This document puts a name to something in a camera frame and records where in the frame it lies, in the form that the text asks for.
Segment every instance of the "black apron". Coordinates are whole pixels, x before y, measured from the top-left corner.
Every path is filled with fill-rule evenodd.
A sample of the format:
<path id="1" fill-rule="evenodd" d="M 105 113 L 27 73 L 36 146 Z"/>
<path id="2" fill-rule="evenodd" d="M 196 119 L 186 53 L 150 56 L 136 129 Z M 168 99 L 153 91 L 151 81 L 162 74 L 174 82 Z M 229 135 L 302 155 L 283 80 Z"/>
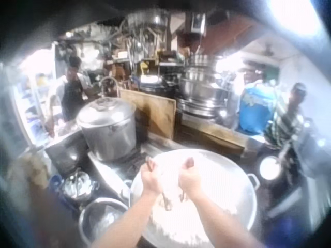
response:
<path id="1" fill-rule="evenodd" d="M 62 115 L 65 122 L 74 120 L 84 106 L 83 87 L 79 80 L 64 84 L 64 95 L 61 101 Z"/>

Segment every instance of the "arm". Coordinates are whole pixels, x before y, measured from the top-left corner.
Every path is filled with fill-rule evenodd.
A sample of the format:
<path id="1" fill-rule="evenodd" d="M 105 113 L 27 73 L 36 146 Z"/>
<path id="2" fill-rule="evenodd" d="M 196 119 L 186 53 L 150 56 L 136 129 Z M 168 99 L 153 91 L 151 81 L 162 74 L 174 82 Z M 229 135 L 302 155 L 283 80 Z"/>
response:
<path id="1" fill-rule="evenodd" d="M 201 190 L 201 178 L 192 158 L 184 164 L 179 185 L 194 202 L 204 230 L 214 247 L 258 248 L 262 245 L 232 216 Z"/>
<path id="2" fill-rule="evenodd" d="M 83 74 L 77 74 L 79 81 L 81 82 L 81 85 L 83 87 L 83 91 L 86 94 L 88 101 L 93 101 L 96 99 L 96 92 L 94 91 L 90 81 L 89 77 L 85 76 Z"/>
<path id="3" fill-rule="evenodd" d="M 141 233 L 148 223 L 152 206 L 162 192 L 156 165 L 153 162 L 148 163 L 153 171 L 150 172 L 146 164 L 141 167 L 141 178 L 144 185 L 141 198 L 94 243 L 93 248 L 134 248 L 138 243 Z"/>
<path id="4" fill-rule="evenodd" d="M 53 106 L 56 100 L 56 95 L 51 94 L 48 98 L 47 109 L 48 109 L 48 119 L 46 121 L 46 129 L 51 137 L 54 137 L 54 117 L 53 117 Z"/>

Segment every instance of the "white flour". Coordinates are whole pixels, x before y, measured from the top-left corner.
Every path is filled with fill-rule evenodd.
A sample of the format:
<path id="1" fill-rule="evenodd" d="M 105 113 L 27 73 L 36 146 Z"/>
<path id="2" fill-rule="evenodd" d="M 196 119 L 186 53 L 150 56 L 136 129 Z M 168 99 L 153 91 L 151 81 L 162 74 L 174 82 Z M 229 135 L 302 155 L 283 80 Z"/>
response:
<path id="1" fill-rule="evenodd" d="M 201 174 L 202 189 L 217 205 L 231 214 L 237 214 L 239 201 L 237 182 L 220 165 L 200 153 L 174 153 L 173 156 L 156 157 L 165 196 L 171 201 L 172 210 L 166 211 L 162 195 L 159 196 L 151 213 L 151 221 L 164 236 L 179 244 L 191 247 L 211 245 L 203 229 L 194 203 L 185 199 L 180 202 L 181 188 L 178 186 L 179 168 L 188 157 L 193 157 Z"/>

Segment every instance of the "hand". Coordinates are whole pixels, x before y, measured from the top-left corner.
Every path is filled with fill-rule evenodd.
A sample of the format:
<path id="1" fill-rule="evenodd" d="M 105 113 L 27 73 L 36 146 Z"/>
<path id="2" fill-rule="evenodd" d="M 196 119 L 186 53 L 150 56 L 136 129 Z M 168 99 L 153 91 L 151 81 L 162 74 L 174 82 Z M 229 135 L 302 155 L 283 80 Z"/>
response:
<path id="1" fill-rule="evenodd" d="M 193 158 L 188 158 L 179 171 L 179 186 L 193 200 L 201 194 L 201 177 Z"/>
<path id="2" fill-rule="evenodd" d="M 147 162 L 143 166 L 141 166 L 140 173 L 141 173 L 141 180 L 144 186 L 142 194 L 157 197 L 159 194 L 163 192 L 163 188 L 159 181 L 159 176 L 157 174 L 157 164 L 154 161 L 148 159 Z"/>
<path id="3" fill-rule="evenodd" d="M 48 132 L 48 134 L 54 138 L 55 137 L 55 133 L 54 133 L 54 120 L 53 118 L 50 118 L 46 121 L 45 123 L 45 128 L 46 128 L 46 131 Z"/>

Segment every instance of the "white shirt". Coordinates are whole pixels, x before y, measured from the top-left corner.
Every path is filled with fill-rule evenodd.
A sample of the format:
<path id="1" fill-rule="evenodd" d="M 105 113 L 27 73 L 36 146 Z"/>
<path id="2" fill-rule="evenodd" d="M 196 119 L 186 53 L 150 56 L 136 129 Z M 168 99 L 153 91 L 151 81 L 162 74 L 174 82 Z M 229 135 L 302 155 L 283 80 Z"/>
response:
<path id="1" fill-rule="evenodd" d="M 89 78 L 83 74 L 77 73 L 78 79 L 81 82 L 83 90 L 91 88 Z M 55 95 L 58 97 L 59 102 L 62 101 L 64 96 L 64 86 L 68 83 L 67 77 L 65 75 L 59 77 L 55 84 L 51 87 L 49 96 Z"/>

